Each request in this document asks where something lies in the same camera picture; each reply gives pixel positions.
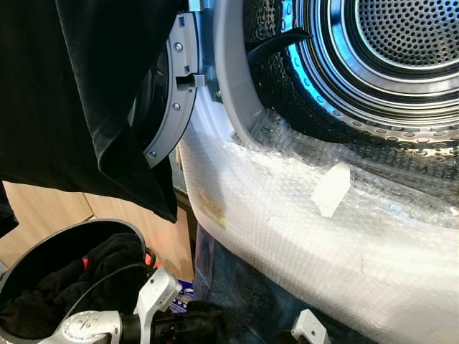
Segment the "black round laundry basket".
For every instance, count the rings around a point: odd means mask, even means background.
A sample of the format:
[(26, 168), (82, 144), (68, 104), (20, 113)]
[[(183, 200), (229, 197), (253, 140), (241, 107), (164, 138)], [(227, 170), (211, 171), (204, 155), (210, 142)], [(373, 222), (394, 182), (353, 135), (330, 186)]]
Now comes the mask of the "black round laundry basket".
[[(52, 234), (48, 239), (27, 250), (19, 261), (4, 273), (0, 279), (0, 305), (10, 301), (27, 288), (33, 287), (46, 273), (65, 265), (69, 259), (78, 259), (88, 250), (94, 249), (112, 235), (134, 233), (140, 239), (144, 250), (146, 243), (140, 230), (128, 222), (117, 219), (95, 219)], [(145, 252), (142, 254), (142, 267), (146, 269), (146, 278), (151, 268), (145, 264)], [(33, 344), (39, 340), (26, 340), (7, 332), (0, 327), (0, 344)]]

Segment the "grey washer door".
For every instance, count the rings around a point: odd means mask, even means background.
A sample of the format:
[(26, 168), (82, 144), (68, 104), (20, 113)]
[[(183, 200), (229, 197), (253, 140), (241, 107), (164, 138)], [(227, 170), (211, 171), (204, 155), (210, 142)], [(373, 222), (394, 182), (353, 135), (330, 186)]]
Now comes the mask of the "grey washer door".
[(144, 75), (128, 114), (148, 166), (158, 165), (181, 140), (203, 85), (197, 13), (184, 11), (175, 16), (165, 47)]

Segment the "blue and white package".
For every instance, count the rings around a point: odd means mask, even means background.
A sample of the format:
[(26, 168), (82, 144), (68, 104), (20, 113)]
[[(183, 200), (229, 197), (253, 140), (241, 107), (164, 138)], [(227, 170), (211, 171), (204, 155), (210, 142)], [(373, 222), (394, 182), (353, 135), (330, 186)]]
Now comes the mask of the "blue and white package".
[(193, 282), (184, 281), (184, 279), (176, 280), (180, 285), (180, 294), (194, 298), (194, 284)]

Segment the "white front-load washing machine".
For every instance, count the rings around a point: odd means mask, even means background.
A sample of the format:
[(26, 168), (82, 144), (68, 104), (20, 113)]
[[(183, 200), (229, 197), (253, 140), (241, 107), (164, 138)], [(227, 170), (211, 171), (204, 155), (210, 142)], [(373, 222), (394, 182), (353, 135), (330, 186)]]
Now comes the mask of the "white front-load washing machine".
[[(457, 171), (432, 176), (456, 180), (459, 200), (459, 0), (212, 0), (201, 19), (207, 87), (194, 111), (222, 105), (244, 141), (272, 114), (317, 140), (443, 158)], [(244, 42), (294, 27), (314, 37), (251, 75)], [(308, 308), (296, 312), (197, 218), (194, 294), (225, 317), (221, 342), (281, 343)], [(374, 342), (327, 330), (345, 344)]]

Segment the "white tape piece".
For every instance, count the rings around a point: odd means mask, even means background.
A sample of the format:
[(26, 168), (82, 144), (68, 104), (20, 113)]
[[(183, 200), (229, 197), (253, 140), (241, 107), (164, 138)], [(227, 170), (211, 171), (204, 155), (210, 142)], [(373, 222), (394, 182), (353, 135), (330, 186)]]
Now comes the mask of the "white tape piece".
[(351, 188), (351, 169), (346, 163), (337, 163), (319, 179), (311, 194), (311, 201), (321, 216), (333, 216)]

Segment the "clear bubble wrap sheet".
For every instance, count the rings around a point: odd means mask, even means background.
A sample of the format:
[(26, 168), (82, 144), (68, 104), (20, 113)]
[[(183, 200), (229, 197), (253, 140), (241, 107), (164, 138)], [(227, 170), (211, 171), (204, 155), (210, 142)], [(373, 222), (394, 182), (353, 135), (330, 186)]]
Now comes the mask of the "clear bubble wrap sheet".
[[(325, 142), (277, 115), (250, 139), (222, 105), (197, 108), (181, 167), (204, 231), (327, 328), (381, 344), (458, 344), (456, 165), (390, 148)], [(322, 175), (351, 169), (332, 217), (311, 201)]]

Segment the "black drum paddle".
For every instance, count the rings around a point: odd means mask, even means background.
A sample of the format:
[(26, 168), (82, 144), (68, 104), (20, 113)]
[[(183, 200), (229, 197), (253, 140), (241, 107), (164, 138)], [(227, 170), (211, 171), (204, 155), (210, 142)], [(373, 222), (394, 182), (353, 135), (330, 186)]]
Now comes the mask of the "black drum paddle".
[(302, 27), (294, 27), (287, 32), (281, 32), (265, 39), (244, 42), (245, 54), (251, 75), (264, 73), (275, 63), (276, 55), (284, 52), (289, 46), (312, 39), (314, 34)]

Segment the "black hanging garment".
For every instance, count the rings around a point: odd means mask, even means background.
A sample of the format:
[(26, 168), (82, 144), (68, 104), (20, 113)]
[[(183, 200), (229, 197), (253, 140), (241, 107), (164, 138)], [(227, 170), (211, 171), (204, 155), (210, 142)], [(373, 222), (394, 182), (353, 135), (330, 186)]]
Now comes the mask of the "black hanging garment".
[(152, 138), (175, 107), (166, 42), (187, 0), (0, 0), (0, 238), (19, 226), (4, 182), (119, 198), (175, 222)]

